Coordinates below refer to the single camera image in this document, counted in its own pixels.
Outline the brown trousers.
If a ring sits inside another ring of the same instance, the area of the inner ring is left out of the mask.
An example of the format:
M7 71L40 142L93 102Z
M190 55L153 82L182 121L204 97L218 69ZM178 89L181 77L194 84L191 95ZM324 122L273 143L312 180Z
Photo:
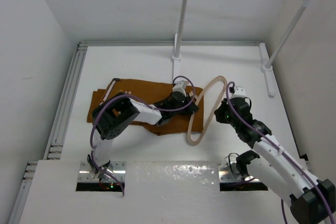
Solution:
M111 98L119 92L134 95L148 104L165 99L172 92L170 83L151 82L137 79L113 79L106 89L98 89L92 93L90 108L87 115L87 122L92 123L93 110L103 102L104 96L108 93ZM154 126L141 122L133 122L133 125L142 126L149 132L161 136L175 133L187 132L189 125L189 116L175 116L168 124L163 126Z

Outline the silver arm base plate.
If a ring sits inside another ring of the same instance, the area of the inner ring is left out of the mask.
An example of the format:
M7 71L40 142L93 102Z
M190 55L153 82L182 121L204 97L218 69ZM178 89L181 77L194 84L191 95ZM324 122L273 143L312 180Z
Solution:
M241 177L235 165L235 161L218 163L219 189L221 192L268 190L268 187L259 179L252 176Z

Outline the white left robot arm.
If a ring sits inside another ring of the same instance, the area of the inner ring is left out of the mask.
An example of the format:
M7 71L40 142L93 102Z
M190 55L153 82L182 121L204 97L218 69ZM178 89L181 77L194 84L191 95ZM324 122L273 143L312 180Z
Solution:
M92 112L91 153L87 158L91 170L97 176L110 164L107 146L131 123L163 126L176 116L191 116L198 111L194 98L179 91L171 92L167 98L154 104L130 94L116 94Z

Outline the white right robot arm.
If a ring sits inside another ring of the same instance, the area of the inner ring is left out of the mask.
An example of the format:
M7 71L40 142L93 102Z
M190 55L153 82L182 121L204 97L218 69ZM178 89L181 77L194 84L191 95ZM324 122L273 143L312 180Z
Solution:
M259 179L290 208L298 223L335 223L335 185L320 180L294 160L272 131L253 119L244 97L224 99L214 114L217 122L231 125L250 147L236 158L241 177Z

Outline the wooden clothes hanger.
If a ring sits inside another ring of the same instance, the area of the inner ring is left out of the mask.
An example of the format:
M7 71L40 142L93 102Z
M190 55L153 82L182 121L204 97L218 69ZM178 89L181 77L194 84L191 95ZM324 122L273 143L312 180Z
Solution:
M195 101L195 104L198 105L201 101L201 99L204 97L205 93L208 91L209 88L211 88L214 84L218 83L218 82L221 82L223 84L223 87L212 107L212 110L203 126L203 129L202 131L200 132L199 134L199 137L197 138L197 140L193 140L192 139L192 126L193 126L193 122L194 122L194 117L195 115L192 115L190 117L190 120L189 120L189 123L188 123L188 128L187 128L187 134L186 134L186 142L189 146L196 146L198 145L201 140L203 139L210 123L211 123L211 120L214 116L214 112L217 110L217 108L219 107L225 93L226 93L226 87L227 87L227 80L225 77L223 76L217 76L215 77L213 80L211 80L205 87L204 89L201 91L201 93L197 96L196 98L196 101Z

